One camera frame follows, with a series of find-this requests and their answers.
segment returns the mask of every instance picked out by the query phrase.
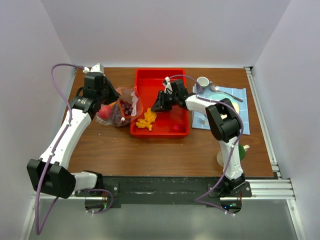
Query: plastic bag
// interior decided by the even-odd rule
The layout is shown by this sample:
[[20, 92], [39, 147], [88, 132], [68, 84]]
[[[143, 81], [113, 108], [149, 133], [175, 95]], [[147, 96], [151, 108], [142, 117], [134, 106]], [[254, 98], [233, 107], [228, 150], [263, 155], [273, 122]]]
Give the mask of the plastic bag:
[[106, 126], [121, 127], [130, 124], [143, 112], [143, 106], [137, 88], [117, 88], [119, 99], [109, 105], [102, 105], [97, 113], [98, 123]]

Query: black base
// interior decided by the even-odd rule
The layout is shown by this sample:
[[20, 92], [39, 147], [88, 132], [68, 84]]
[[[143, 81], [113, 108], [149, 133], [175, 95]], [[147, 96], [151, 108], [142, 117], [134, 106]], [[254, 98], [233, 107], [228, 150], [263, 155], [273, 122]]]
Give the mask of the black base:
[[246, 182], [245, 175], [242, 173], [240, 177], [229, 180], [226, 176], [223, 177], [223, 191], [227, 194], [237, 191]]
[[[122, 204], [198, 205], [201, 203], [195, 202], [195, 199], [206, 193], [210, 186], [216, 184], [218, 179], [218, 177], [104, 176], [103, 184], [104, 188], [114, 196], [112, 208], [120, 208]], [[242, 197], [252, 196], [249, 182], [228, 195], [222, 194], [223, 191], [219, 187], [201, 200], [224, 206], [225, 203], [221, 203], [220, 197], [238, 198], [240, 192]], [[102, 197], [102, 192], [80, 191], [75, 196]]]

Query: red apple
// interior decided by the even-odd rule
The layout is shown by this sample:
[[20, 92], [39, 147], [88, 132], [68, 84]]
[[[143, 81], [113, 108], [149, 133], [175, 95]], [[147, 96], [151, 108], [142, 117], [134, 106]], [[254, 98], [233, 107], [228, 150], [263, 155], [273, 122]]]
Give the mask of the red apple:
[[170, 131], [172, 133], [182, 133], [185, 131], [185, 128], [183, 125], [181, 125], [180, 123], [175, 123], [171, 128]]
[[102, 119], [108, 119], [111, 117], [111, 113], [112, 113], [112, 107], [109, 105], [105, 105], [103, 106], [100, 111], [98, 112], [99, 117]]

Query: green object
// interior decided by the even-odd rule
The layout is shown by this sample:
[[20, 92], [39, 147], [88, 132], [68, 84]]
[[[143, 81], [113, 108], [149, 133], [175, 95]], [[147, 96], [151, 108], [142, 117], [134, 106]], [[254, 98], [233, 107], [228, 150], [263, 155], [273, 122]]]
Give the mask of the green object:
[[215, 100], [215, 101], [220, 101], [222, 99], [229, 99], [232, 104], [237, 103], [236, 100], [232, 96], [229, 96], [228, 94], [225, 94], [222, 92], [214, 92], [214, 93], [206, 96], [205, 98]]
[[239, 157], [240, 157], [240, 161], [241, 161], [242, 159], [245, 158], [246, 151], [245, 151], [244, 146], [242, 146], [240, 143], [238, 145], [238, 149], [239, 149]]

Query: plate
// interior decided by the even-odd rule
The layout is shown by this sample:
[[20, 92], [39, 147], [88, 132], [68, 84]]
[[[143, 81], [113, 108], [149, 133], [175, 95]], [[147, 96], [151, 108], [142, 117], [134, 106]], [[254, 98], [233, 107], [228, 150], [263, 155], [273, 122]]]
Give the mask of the plate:
[[220, 101], [222, 99], [229, 99], [235, 109], [235, 111], [239, 114], [240, 108], [236, 100], [232, 97], [229, 96], [228, 94], [222, 93], [222, 92], [215, 92], [210, 94], [209, 96], [206, 96], [207, 99], [215, 100], [215, 101]]

